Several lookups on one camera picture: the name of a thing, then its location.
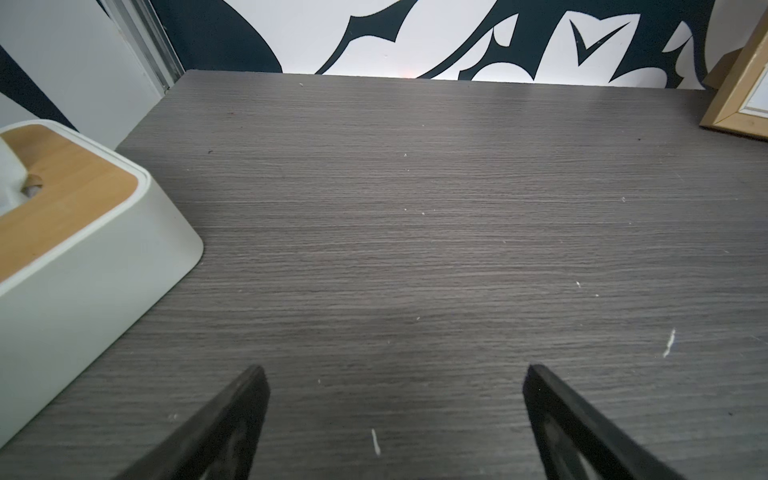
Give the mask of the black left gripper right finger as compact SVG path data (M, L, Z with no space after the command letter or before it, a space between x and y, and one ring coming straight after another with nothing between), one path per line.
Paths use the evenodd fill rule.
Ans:
M528 367L523 396L549 479L680 479L543 364Z

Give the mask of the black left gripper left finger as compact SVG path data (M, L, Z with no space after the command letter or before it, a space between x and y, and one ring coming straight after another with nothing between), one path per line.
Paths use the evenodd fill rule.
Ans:
M118 479L247 479L264 425L270 386L252 365L116 477Z

